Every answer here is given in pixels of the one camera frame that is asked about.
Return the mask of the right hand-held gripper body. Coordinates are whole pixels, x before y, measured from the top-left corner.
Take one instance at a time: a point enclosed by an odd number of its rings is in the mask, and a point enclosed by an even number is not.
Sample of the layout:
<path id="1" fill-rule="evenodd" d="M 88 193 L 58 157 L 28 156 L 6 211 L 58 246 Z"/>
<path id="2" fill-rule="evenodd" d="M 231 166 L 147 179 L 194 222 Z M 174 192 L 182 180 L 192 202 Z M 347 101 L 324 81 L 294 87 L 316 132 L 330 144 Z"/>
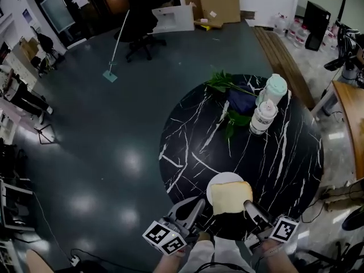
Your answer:
<path id="1" fill-rule="evenodd" d="M 284 215 L 273 217 L 262 210 L 259 205 L 255 205 L 255 207 L 258 211 L 258 215 L 252 220 L 255 228 L 245 240 L 245 246 L 248 249 L 256 249 L 266 239 L 274 239 L 281 243 L 291 240 L 300 221 Z"/>

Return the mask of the grey robot device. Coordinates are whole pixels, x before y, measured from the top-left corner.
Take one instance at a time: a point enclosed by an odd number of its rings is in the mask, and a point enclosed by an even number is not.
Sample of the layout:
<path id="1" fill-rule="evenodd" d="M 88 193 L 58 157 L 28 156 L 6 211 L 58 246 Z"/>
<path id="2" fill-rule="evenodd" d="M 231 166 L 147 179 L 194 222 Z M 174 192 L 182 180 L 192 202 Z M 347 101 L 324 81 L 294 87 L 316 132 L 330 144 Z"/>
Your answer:
<path id="1" fill-rule="evenodd" d="M 336 71 L 343 67 L 345 80 L 354 81 L 354 86 L 364 89 L 364 34 L 339 21 L 334 25 L 338 28 L 338 58 L 325 64 L 324 68 Z"/>

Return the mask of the black marble round table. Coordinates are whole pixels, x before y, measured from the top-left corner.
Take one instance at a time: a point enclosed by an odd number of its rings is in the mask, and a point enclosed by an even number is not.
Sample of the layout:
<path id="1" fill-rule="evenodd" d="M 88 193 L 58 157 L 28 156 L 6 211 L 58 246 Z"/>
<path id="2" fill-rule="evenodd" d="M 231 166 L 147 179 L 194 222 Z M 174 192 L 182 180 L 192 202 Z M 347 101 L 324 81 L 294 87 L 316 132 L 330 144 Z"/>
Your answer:
<path id="1" fill-rule="evenodd" d="M 170 199 L 204 197 L 212 178 L 233 172 L 248 182 L 254 202 L 271 215 L 299 219 L 323 174 L 318 125 L 291 92 L 262 135 L 238 126 L 226 137 L 228 96 L 207 84 L 186 94 L 165 123 L 159 147 L 160 174 Z"/>

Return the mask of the white bottle pink lid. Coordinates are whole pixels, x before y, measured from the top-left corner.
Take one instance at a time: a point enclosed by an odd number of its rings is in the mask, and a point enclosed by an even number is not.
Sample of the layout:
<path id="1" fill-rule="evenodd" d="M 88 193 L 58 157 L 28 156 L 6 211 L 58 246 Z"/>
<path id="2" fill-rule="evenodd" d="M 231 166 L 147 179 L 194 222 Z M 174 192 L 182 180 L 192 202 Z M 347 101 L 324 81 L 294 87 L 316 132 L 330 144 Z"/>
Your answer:
<path id="1" fill-rule="evenodd" d="M 261 102 L 254 110 L 249 129 L 254 135 L 262 135 L 268 130 L 278 113 L 277 106 L 270 99 Z"/>

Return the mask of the person's right forearm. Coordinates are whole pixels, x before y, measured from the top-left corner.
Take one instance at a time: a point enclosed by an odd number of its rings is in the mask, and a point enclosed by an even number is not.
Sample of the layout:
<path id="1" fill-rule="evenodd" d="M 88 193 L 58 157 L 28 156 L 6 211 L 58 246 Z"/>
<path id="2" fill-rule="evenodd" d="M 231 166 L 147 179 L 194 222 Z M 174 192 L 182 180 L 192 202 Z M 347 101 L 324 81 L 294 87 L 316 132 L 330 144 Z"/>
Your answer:
<path id="1" fill-rule="evenodd" d="M 266 261 L 270 273 L 299 273 L 283 249 L 283 244 L 266 239 L 258 247 L 257 252 Z"/>

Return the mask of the clear water jug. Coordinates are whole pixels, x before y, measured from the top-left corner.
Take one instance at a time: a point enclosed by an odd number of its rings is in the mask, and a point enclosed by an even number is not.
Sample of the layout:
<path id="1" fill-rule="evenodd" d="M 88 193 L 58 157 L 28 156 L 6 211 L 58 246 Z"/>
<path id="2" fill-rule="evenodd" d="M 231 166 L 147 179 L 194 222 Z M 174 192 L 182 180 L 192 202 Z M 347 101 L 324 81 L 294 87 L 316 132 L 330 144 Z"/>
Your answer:
<path id="1" fill-rule="evenodd" d="M 273 32 L 280 37 L 284 37 L 287 29 L 287 16 L 279 13 L 274 19 Z"/>
<path id="2" fill-rule="evenodd" d="M 294 45 L 297 48 L 303 48 L 309 36 L 309 31 L 307 26 L 301 25 L 301 27 L 296 31 Z"/>

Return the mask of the toasted bread slice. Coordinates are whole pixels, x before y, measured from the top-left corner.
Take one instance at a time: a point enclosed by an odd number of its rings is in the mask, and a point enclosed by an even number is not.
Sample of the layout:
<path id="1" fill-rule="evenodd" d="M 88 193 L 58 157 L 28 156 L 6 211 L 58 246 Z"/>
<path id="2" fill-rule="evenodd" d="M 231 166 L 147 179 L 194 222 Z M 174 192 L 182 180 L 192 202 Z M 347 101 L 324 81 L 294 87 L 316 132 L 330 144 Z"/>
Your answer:
<path id="1" fill-rule="evenodd" d="M 253 190 L 246 181 L 211 185 L 213 214 L 244 212 L 245 201 L 253 201 Z"/>

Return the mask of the wooden floor planks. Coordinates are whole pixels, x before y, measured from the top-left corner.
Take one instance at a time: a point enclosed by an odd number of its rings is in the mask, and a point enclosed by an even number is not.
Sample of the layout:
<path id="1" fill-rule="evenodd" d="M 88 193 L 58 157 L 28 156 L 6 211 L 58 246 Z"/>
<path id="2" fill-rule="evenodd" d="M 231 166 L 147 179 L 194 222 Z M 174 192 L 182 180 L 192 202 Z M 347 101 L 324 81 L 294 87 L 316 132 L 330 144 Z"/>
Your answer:
<path id="1" fill-rule="evenodd" d="M 281 75 L 286 80 L 288 89 L 309 110 L 312 110 L 316 104 L 308 85 L 281 38 L 275 32 L 265 30 L 263 27 L 253 27 L 253 32 L 262 46 L 273 72 Z"/>

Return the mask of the black tripod stand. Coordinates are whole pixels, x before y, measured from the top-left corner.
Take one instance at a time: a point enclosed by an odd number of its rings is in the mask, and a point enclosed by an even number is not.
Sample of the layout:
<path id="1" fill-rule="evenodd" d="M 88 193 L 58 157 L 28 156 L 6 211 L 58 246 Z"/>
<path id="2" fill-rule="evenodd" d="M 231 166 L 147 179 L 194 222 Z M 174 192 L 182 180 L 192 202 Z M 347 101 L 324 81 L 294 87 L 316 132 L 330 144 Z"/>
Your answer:
<path id="1" fill-rule="evenodd" d="M 48 123 L 44 126 L 34 127 L 38 140 L 41 145 L 58 144 L 58 139 L 53 128 L 53 124 Z"/>

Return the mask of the person's left forearm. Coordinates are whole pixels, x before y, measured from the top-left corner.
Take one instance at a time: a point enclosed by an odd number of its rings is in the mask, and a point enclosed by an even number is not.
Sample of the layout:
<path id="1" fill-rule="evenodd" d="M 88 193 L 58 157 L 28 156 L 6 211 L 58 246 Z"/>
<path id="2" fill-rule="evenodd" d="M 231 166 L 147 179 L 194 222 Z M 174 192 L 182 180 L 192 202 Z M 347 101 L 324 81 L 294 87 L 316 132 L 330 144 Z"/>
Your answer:
<path id="1" fill-rule="evenodd" d="M 171 255 L 163 255 L 152 273 L 178 273 L 185 253 L 186 249 L 182 248 Z"/>

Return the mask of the green leafy plant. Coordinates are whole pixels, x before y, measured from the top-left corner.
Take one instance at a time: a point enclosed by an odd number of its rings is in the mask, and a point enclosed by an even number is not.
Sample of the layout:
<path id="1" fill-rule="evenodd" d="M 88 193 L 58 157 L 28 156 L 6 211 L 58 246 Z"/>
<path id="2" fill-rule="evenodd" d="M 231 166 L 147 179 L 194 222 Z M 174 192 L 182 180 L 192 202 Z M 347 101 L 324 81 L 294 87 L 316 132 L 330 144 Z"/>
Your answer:
<path id="1" fill-rule="evenodd" d="M 244 92 L 244 90 L 240 89 L 236 86 L 233 75 L 230 73 L 226 73 L 225 71 L 214 72 L 212 78 L 205 83 L 205 85 L 210 89 L 215 96 L 220 96 L 228 101 L 228 91 L 230 88 L 235 88 Z M 229 142 L 230 138 L 234 135 L 234 129 L 237 127 L 245 127 L 251 121 L 251 116 L 249 115 L 240 115 L 236 111 L 234 111 L 230 104 L 227 107 L 222 119 L 220 122 L 225 127 L 225 139 Z"/>

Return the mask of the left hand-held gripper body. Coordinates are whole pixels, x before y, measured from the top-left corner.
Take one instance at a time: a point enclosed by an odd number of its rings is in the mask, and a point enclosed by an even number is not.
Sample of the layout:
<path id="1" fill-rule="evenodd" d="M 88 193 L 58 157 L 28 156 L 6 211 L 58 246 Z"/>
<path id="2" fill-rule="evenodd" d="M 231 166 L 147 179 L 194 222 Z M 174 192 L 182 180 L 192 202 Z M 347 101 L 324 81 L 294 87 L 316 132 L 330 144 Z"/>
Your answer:
<path id="1" fill-rule="evenodd" d="M 162 254 L 172 255 L 197 240 L 196 219 L 199 215 L 199 208 L 191 212 L 183 209 L 181 213 L 171 209 L 160 220 L 153 221 L 142 237 Z"/>

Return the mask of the mint lid bottle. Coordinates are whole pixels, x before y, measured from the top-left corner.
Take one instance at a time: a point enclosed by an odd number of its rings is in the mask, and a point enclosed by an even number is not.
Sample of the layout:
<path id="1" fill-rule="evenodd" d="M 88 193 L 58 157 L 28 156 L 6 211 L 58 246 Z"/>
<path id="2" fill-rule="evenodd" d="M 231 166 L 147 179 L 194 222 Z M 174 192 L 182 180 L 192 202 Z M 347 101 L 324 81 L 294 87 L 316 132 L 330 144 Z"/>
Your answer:
<path id="1" fill-rule="evenodd" d="M 255 104 L 259 106 L 261 102 L 271 100 L 275 105 L 278 105 L 279 101 L 286 95 L 287 90 L 288 86 L 285 79 L 281 75 L 273 73 L 268 78 L 265 87 L 259 92 Z"/>

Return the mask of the black office chair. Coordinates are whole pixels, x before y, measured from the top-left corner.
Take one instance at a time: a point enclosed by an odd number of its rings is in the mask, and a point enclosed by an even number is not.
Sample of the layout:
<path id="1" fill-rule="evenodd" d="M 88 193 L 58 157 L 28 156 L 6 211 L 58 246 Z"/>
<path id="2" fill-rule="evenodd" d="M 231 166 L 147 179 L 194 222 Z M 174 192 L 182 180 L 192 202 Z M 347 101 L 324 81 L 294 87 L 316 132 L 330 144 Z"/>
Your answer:
<path id="1" fill-rule="evenodd" d="M 147 60 L 152 56 L 147 48 L 148 45 L 161 44 L 166 46 L 164 39 L 155 38 L 152 33 L 157 26 L 158 19 L 153 14 L 153 9 L 169 3 L 171 0 L 128 0 L 129 10 L 125 16 L 123 26 L 114 38 L 118 42 L 129 43 L 130 51 L 126 55 L 127 62 L 131 61 L 131 56 L 138 50 L 143 49 Z"/>

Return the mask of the person's black shoe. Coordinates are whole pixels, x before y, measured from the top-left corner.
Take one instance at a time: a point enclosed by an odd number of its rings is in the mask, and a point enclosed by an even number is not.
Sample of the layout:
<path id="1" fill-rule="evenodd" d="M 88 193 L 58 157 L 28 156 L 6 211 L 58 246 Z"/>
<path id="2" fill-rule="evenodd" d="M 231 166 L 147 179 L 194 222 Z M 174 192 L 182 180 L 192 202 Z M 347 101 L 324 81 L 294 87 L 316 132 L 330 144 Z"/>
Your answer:
<path id="1" fill-rule="evenodd" d="M 344 231 L 353 231 L 362 226 L 364 226 L 364 210 L 358 208 L 344 220 L 342 229 Z"/>

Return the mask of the curved wooden desk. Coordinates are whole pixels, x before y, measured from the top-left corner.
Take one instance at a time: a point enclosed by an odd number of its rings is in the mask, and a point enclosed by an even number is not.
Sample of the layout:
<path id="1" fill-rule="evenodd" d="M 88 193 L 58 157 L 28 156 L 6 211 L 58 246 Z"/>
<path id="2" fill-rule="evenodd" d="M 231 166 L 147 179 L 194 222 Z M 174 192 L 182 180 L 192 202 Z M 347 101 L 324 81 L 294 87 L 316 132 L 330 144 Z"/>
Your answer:
<path id="1" fill-rule="evenodd" d="M 349 130 L 357 180 L 364 178 L 364 89 L 333 81 Z"/>

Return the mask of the dark blue cloth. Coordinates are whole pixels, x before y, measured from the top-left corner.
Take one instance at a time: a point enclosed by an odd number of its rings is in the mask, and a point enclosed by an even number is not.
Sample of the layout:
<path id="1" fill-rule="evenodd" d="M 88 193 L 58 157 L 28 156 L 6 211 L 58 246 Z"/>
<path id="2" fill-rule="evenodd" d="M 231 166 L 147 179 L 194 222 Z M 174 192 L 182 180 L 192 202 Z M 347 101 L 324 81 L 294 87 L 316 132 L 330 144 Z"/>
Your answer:
<path id="1" fill-rule="evenodd" d="M 240 115 L 251 116 L 256 108 L 255 101 L 257 95 L 253 93 L 253 90 L 245 82 L 236 83 L 236 86 L 244 90 L 244 92 L 230 88 L 227 94 L 230 107 Z"/>

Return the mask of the white round plate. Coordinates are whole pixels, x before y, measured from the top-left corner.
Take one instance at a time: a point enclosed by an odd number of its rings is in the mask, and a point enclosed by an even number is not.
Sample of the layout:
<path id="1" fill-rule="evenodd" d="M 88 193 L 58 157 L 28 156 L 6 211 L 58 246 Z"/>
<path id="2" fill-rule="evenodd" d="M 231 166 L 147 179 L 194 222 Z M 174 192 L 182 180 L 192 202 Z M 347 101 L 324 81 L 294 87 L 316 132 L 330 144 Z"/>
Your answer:
<path id="1" fill-rule="evenodd" d="M 208 186 L 206 188 L 206 197 L 210 205 L 213 205 L 212 201 L 212 191 L 211 186 L 213 184 L 225 184 L 225 183 L 232 183 L 232 182 L 243 182 L 244 179 L 241 178 L 238 174 L 233 172 L 222 172 L 216 174 L 208 183 Z"/>

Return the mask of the black computer tower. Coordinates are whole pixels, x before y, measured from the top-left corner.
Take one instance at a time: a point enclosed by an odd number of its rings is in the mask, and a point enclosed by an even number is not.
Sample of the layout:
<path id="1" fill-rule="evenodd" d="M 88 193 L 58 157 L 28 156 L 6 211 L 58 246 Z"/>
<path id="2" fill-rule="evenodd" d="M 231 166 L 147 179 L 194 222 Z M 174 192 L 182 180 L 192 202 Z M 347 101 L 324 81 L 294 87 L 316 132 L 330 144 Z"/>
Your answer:
<path id="1" fill-rule="evenodd" d="M 318 51 L 325 36 L 331 13 L 316 3 L 307 2 L 303 25 L 307 27 L 309 35 L 305 42 L 305 48 Z"/>

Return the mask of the white cabinet panel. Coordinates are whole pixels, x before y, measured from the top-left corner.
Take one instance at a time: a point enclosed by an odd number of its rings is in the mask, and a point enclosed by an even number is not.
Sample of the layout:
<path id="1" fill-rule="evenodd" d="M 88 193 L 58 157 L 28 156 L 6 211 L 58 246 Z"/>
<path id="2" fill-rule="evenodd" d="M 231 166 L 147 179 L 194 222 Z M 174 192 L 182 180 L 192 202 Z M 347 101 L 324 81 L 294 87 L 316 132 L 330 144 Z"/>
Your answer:
<path id="1" fill-rule="evenodd" d="M 151 34 L 195 30 L 191 5 L 153 9 L 152 13 L 158 22 Z"/>

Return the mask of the large brown cardboard sheet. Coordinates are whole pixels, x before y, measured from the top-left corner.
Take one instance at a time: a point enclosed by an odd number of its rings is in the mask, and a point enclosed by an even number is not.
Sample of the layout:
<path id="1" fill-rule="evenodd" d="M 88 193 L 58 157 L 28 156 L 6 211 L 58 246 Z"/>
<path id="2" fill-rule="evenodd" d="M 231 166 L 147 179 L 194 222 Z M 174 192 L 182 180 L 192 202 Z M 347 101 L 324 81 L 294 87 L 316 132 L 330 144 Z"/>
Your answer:
<path id="1" fill-rule="evenodd" d="M 196 25 L 221 28 L 227 23 L 239 23 L 241 10 L 239 0 L 184 0 L 192 7 Z"/>

